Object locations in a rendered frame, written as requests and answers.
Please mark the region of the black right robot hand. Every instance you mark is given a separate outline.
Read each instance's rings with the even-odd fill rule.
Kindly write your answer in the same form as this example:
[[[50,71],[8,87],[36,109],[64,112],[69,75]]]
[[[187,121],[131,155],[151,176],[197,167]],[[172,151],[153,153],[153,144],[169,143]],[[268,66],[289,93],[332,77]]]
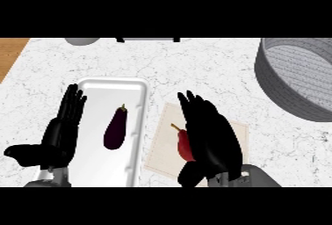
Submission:
[[[194,161],[185,162],[177,176],[182,187],[200,180],[218,179],[227,172],[228,181],[240,177],[241,152],[236,134],[216,107],[199,95],[178,92],[177,98],[185,119],[187,140]]]

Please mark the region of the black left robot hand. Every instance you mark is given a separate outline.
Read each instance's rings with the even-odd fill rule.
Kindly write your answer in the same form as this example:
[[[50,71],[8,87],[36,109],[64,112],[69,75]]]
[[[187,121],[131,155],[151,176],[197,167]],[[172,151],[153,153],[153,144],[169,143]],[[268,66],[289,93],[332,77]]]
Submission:
[[[5,148],[4,156],[16,159],[22,167],[41,170],[64,168],[75,154],[79,119],[87,97],[76,84],[70,84],[50,120],[39,144],[19,144]]]

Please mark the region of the red pear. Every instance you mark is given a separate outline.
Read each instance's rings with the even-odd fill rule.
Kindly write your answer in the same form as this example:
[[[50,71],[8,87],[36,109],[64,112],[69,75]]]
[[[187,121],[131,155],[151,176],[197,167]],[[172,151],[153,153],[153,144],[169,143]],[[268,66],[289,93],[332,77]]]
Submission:
[[[177,130],[177,152],[187,162],[194,162],[187,139],[187,131],[179,129],[175,125],[171,125],[171,127]]]

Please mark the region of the beige placemat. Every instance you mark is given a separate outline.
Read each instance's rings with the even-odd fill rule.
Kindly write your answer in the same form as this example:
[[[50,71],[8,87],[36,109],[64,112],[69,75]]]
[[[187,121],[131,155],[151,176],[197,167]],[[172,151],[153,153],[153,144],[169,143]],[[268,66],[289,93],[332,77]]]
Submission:
[[[241,163],[247,163],[249,126],[233,120],[228,120],[228,122],[240,144]],[[177,129],[171,127],[171,123],[179,129],[185,129],[185,120],[179,106],[165,103],[144,168],[177,181],[177,175],[185,161],[177,153]]]

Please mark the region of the grey appliance with black feet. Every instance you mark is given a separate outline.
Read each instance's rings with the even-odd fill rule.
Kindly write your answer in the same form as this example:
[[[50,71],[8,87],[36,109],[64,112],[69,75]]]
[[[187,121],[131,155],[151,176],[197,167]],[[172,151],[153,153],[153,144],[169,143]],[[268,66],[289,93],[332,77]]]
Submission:
[[[179,42],[179,38],[115,38],[116,42],[123,43],[125,41],[171,41],[171,42]]]

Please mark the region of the grey round basket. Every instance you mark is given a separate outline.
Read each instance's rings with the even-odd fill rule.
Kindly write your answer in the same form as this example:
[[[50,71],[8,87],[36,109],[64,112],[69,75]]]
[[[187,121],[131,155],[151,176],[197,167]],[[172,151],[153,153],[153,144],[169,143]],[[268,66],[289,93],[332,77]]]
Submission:
[[[332,122],[332,38],[261,38],[253,73],[286,112]]]

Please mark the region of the dark purple eggplant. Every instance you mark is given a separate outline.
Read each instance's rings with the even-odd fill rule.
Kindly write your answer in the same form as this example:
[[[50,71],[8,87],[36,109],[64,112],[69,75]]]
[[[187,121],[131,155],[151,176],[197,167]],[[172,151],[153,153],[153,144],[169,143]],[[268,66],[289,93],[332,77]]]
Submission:
[[[113,113],[109,126],[104,130],[103,147],[109,150],[115,150],[122,146],[125,137],[126,113],[125,106],[120,105]]]

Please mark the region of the white rectangular tray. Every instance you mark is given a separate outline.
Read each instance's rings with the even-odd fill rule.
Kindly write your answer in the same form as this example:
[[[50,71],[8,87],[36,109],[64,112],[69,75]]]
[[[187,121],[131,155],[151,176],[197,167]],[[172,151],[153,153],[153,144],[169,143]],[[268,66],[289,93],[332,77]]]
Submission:
[[[135,186],[147,83],[135,77],[87,77],[78,87],[87,102],[69,182],[75,187]]]

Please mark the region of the grey round bowl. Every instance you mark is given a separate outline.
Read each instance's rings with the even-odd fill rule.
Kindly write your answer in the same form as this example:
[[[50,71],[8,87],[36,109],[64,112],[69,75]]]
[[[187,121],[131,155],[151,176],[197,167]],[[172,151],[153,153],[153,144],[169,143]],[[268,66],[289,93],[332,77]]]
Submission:
[[[72,46],[87,46],[91,43],[94,43],[98,40],[98,38],[66,38],[64,41]]]

